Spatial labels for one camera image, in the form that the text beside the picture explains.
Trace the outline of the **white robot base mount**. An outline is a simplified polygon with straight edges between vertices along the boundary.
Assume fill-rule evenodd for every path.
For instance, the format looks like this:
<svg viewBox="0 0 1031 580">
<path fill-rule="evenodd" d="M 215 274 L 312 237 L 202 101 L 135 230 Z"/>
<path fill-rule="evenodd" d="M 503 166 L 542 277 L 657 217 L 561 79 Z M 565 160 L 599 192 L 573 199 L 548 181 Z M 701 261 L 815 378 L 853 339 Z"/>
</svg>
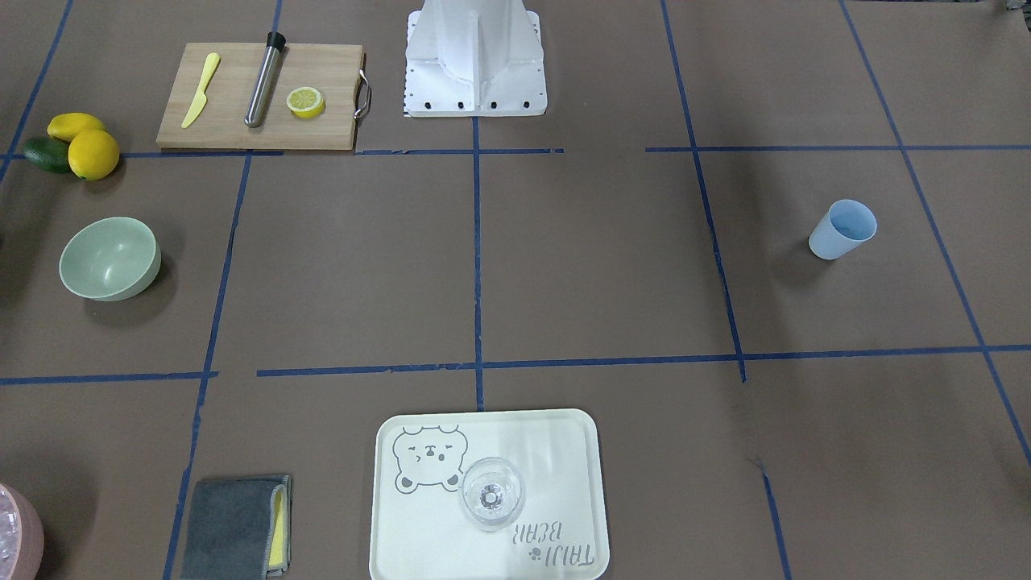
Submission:
<svg viewBox="0 0 1031 580">
<path fill-rule="evenodd" d="M 548 110 L 540 19 L 522 1 L 426 1 L 406 23 L 403 114 L 536 117 Z"/>
</svg>

